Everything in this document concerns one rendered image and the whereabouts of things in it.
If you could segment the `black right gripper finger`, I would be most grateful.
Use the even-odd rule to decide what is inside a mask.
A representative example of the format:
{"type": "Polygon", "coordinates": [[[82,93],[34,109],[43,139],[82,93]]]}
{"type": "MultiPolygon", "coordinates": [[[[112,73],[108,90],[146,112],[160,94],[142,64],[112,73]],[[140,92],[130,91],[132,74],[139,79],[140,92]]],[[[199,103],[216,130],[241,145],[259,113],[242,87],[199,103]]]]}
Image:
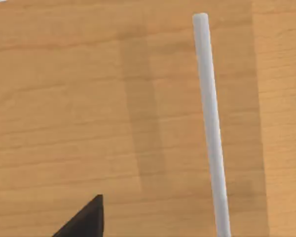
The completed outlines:
{"type": "Polygon", "coordinates": [[[52,237],[103,237],[104,199],[96,195],[52,237]]]}

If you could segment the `wooden door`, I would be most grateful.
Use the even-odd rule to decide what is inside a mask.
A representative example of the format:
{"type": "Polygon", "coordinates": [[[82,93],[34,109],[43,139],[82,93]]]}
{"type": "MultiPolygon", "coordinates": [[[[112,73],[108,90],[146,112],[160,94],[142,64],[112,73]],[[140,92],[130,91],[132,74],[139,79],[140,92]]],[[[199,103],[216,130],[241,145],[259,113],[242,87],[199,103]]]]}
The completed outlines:
{"type": "Polygon", "coordinates": [[[231,235],[296,237],[296,0],[0,2],[0,237],[52,237],[98,194],[104,237],[218,237],[199,12],[231,235]]]}

